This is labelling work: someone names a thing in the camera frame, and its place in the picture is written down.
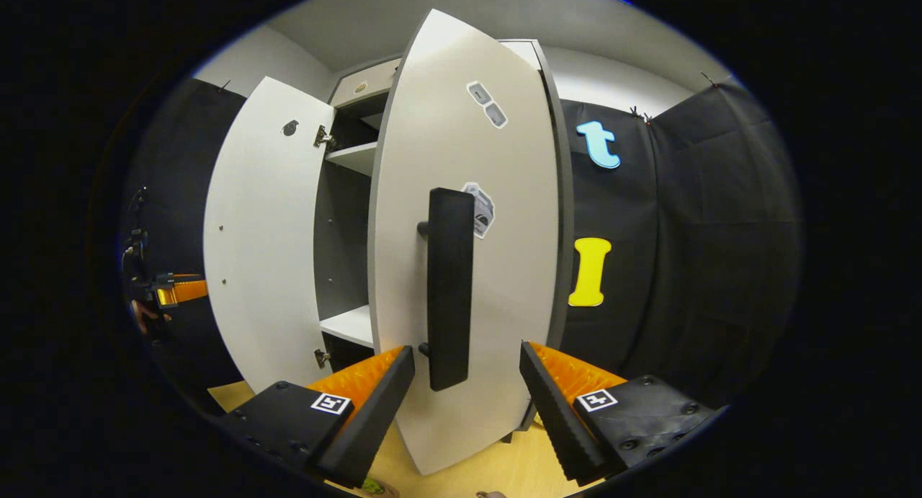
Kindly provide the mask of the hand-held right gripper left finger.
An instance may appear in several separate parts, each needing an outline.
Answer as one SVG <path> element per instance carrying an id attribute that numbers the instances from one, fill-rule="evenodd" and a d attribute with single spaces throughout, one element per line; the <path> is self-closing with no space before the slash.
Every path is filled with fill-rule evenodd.
<path id="1" fill-rule="evenodd" d="M 414 376 L 412 347 L 396 347 L 309 386 L 271 383 L 216 425 L 274 464 L 359 488 Z"/>

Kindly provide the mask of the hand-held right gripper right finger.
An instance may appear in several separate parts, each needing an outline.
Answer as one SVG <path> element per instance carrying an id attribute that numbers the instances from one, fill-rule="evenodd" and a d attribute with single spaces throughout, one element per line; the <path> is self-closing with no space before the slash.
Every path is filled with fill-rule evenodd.
<path id="1" fill-rule="evenodd" d="M 536 342 L 521 343 L 519 370 L 564 476 L 582 486 L 651 466 L 727 412 Z"/>

